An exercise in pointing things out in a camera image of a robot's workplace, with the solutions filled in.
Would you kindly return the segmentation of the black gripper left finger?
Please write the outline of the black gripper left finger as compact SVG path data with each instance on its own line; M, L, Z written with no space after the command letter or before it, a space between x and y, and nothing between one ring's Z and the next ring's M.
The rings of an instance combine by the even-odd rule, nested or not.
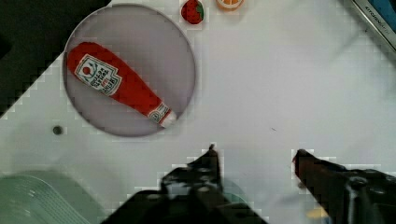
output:
M219 167L219 153L215 144L210 144L207 152L186 164L177 167L161 180L161 193L170 200L187 197L192 190L212 187L223 192Z

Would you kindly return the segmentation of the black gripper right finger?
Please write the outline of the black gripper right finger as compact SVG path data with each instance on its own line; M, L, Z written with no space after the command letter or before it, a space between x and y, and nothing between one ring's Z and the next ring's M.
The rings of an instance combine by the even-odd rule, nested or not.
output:
M294 172L332 224L396 224L396 181L374 169L347 169L304 149L293 158Z

